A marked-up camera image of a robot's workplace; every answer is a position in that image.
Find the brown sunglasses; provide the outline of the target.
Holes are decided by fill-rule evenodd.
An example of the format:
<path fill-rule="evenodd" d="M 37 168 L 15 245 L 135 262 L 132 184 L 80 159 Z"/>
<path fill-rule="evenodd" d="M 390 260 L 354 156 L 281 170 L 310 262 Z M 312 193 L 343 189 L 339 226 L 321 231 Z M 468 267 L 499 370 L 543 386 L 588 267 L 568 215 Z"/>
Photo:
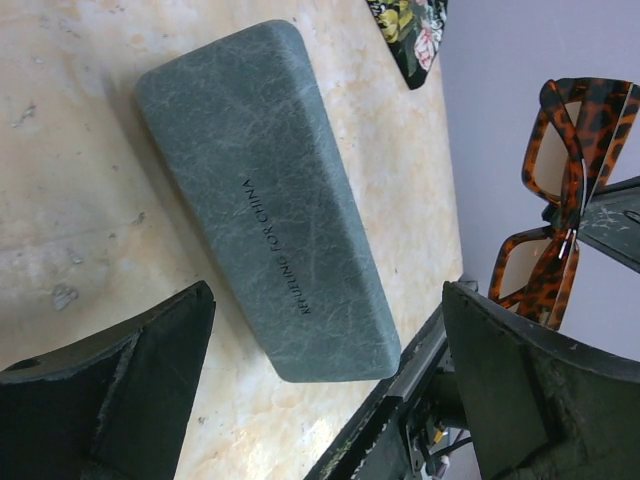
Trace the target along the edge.
<path fill-rule="evenodd" d="M 546 224 L 503 242 L 490 300 L 549 329 L 560 328 L 579 262 L 582 217 L 609 180 L 638 111 L 639 87 L 633 82 L 578 77 L 544 83 L 521 180 L 546 201 Z"/>

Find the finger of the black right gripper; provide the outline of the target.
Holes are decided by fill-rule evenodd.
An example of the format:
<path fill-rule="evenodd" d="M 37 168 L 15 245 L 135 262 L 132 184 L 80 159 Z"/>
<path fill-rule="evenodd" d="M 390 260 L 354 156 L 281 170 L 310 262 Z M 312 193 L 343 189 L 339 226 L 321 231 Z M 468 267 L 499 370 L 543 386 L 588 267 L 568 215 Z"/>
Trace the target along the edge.
<path fill-rule="evenodd" d="M 587 181 L 585 190 L 578 239 L 638 273 L 639 177 L 604 187 Z"/>

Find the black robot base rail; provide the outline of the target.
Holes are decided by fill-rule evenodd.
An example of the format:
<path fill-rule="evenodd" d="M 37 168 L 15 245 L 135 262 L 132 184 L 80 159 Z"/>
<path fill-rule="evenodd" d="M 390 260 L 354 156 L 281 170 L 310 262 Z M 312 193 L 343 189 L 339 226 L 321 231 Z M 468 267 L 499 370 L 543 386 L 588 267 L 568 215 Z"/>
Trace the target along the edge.
<path fill-rule="evenodd" d="M 486 384 L 470 349 L 450 347 L 442 306 L 308 473 L 310 479 L 442 479 L 458 451 L 474 449 L 489 479 L 489 432 L 481 409 Z"/>

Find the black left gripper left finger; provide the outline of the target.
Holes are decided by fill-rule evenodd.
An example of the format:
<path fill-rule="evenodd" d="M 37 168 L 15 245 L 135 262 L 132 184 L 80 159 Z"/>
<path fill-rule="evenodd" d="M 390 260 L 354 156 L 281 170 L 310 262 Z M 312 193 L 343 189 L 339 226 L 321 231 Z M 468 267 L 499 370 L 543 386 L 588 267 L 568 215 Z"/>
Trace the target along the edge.
<path fill-rule="evenodd" d="M 199 281 L 2 370 L 2 478 L 173 478 L 215 308 Z"/>

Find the grey-blue glasses case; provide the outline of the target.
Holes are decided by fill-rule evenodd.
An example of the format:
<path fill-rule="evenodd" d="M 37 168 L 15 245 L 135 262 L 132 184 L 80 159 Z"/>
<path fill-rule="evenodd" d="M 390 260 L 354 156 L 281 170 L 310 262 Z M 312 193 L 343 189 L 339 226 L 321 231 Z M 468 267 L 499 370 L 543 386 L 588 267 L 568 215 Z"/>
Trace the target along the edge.
<path fill-rule="evenodd" d="M 277 374 L 393 376 L 401 342 L 298 29 L 216 40 L 144 74 L 135 98 Z"/>

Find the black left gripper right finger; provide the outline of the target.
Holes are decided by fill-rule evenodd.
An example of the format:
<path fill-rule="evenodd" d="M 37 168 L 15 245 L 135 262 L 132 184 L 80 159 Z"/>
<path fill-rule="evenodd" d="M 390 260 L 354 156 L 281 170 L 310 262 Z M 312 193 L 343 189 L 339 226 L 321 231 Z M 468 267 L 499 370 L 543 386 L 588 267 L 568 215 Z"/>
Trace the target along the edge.
<path fill-rule="evenodd" d="M 639 364 L 504 309 L 459 282 L 442 308 L 485 479 L 636 479 Z"/>

